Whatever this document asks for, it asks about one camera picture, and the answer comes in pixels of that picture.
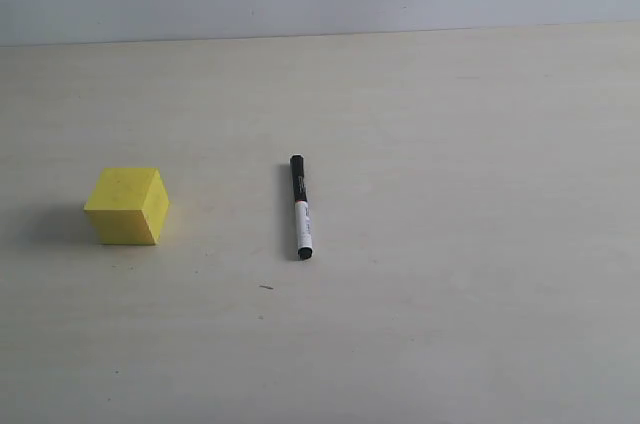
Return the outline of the black and white marker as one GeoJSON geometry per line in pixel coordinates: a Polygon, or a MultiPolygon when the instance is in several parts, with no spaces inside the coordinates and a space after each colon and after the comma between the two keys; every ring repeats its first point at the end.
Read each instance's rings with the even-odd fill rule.
{"type": "Polygon", "coordinates": [[[302,155],[291,156],[290,171],[294,196],[297,254],[300,260],[308,260],[313,255],[313,241],[302,155]]]}

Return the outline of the yellow foam cube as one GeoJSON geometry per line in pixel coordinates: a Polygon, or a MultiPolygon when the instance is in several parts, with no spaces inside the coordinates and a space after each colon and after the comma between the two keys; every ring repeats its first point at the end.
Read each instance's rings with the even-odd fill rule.
{"type": "Polygon", "coordinates": [[[101,244],[152,246],[169,206],[157,168],[111,167],[102,170],[84,212],[101,244]]]}

